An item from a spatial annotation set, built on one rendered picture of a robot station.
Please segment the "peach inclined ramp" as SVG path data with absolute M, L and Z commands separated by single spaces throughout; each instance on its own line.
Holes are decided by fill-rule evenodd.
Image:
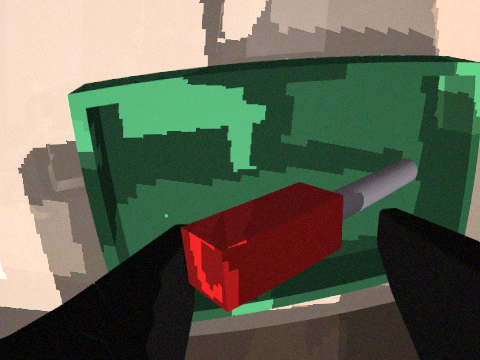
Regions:
M 184 360 L 420 360 L 396 304 L 191 336 Z

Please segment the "green tray floor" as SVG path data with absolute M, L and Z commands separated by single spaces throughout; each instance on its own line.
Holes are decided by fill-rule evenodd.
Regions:
M 345 217 L 341 248 L 377 248 L 380 211 L 432 221 L 445 76 L 300 81 L 99 105 L 129 257 L 191 224 L 297 183 L 335 191 L 397 160 L 416 179 Z

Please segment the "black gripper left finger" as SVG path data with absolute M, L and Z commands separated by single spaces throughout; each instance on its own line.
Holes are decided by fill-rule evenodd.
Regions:
M 0 360 L 184 360 L 195 287 L 181 227 L 105 273 L 67 303 L 0 339 Z

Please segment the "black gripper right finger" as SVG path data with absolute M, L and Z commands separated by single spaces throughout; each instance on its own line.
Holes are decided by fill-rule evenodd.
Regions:
M 377 247 L 420 360 L 480 360 L 480 241 L 384 208 Z

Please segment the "red-headed stop pin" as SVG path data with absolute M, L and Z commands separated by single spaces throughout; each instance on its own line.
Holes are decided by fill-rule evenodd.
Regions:
M 188 281 L 227 312 L 341 248 L 345 217 L 416 179 L 397 160 L 328 191 L 297 183 L 181 227 Z

